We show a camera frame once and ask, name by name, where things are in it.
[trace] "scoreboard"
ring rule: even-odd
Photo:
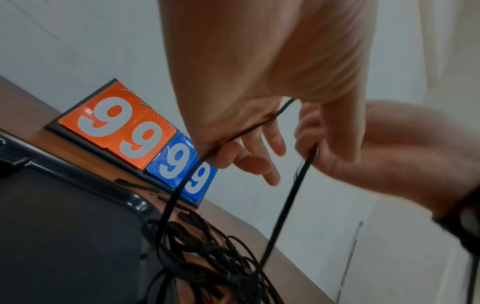
[[[199,160],[184,133],[116,79],[46,128],[168,193]],[[216,172],[203,163],[181,198],[198,207]]]

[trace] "hand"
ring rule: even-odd
[[[324,174],[404,197],[435,215],[446,214],[480,184],[480,134],[419,106],[368,103],[357,164],[344,162],[328,150],[321,110],[316,105],[302,106],[295,137],[295,147],[304,158],[312,147],[319,146],[313,166]]]
[[[170,76],[199,155],[221,145],[215,167],[235,164],[280,176],[286,147],[276,122],[226,140],[276,112],[282,96],[320,104],[326,139],[347,161],[359,157],[364,133],[367,61],[376,0],[161,0]]]

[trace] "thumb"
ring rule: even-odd
[[[320,106],[320,118],[329,149],[347,162],[360,161],[365,134],[365,101],[356,90]]]

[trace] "black watch strap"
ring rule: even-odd
[[[458,237],[466,250],[480,256],[480,186],[463,198],[446,216],[432,219]]]

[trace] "white number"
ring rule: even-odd
[[[204,168],[205,171],[203,172],[203,174],[201,176],[199,176],[199,172],[202,168]],[[185,186],[185,190],[187,190],[187,192],[190,193],[190,194],[195,194],[195,193],[199,192],[200,189],[207,182],[207,179],[209,178],[209,176],[210,176],[210,165],[208,165],[207,163],[203,163],[200,166],[200,168],[198,168],[197,171],[195,171],[195,173],[191,177],[193,181],[197,182],[196,185],[192,186],[192,182],[189,181]]]
[[[107,112],[114,106],[121,106],[121,112],[115,117],[110,117]],[[85,134],[93,137],[107,136],[123,127],[132,117],[132,112],[132,106],[126,100],[120,97],[108,97],[100,101],[93,110],[98,120],[108,123],[103,127],[95,128],[94,121],[82,115],[78,119],[78,127]]]
[[[179,160],[176,160],[175,157],[177,153],[180,151],[183,152],[183,155]],[[168,152],[168,155],[166,157],[166,161],[170,166],[175,166],[172,171],[169,171],[169,167],[161,164],[158,167],[158,170],[160,171],[160,174],[167,179],[172,179],[177,177],[180,172],[183,171],[187,163],[189,162],[190,158],[190,149],[187,147],[186,144],[183,143],[178,143],[174,145],[170,151]]]
[[[143,139],[146,131],[153,130],[153,136],[149,139]],[[120,143],[120,151],[126,157],[137,159],[149,154],[162,139],[162,128],[152,121],[145,121],[139,124],[131,135],[131,139],[137,145],[142,145],[138,150],[132,150],[132,144],[122,140]]]

